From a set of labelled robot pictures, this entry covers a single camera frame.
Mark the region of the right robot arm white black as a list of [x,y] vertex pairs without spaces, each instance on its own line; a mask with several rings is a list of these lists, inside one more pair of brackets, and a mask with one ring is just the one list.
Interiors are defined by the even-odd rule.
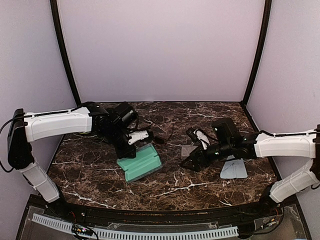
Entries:
[[201,129],[190,127],[186,134],[193,142],[200,145],[181,163],[182,168],[199,172],[211,162],[235,159],[251,159],[267,157],[305,157],[308,162],[299,170],[286,178],[266,187],[259,202],[255,205],[255,213],[266,217],[275,206],[288,197],[320,182],[320,129],[293,133],[270,133],[264,130],[242,135],[234,121],[221,118],[212,122],[215,133],[214,144]]

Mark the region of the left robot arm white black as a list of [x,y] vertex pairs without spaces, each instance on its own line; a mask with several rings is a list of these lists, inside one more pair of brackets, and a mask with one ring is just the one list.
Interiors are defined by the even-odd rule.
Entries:
[[42,198],[51,203],[50,208],[58,217],[67,218],[71,208],[61,199],[58,186],[34,156],[34,143],[74,133],[94,134],[112,145],[118,158],[134,158],[136,150],[130,138],[133,130],[129,126],[137,119],[137,112],[128,102],[111,108],[87,101],[63,110],[26,112],[17,109],[12,119],[3,124],[9,127],[7,163],[10,166],[4,171],[21,173]]

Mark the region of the light blue cloth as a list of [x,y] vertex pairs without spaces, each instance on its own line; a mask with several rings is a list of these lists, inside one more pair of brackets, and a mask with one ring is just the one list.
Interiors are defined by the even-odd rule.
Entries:
[[246,179],[248,173],[243,159],[236,159],[224,163],[220,172],[221,179]]

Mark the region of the beige glasses case teal lining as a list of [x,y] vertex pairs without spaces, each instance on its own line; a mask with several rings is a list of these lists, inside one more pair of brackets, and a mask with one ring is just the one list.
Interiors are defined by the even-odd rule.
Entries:
[[196,145],[183,145],[181,147],[180,158],[182,160],[186,159],[196,148]]

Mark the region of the blue-grey glasses case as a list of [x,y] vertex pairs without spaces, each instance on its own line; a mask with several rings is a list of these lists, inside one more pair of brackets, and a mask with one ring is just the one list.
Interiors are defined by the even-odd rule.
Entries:
[[135,158],[121,158],[117,160],[117,164],[123,170],[127,183],[135,182],[163,166],[161,158],[152,143],[140,147],[136,151]]

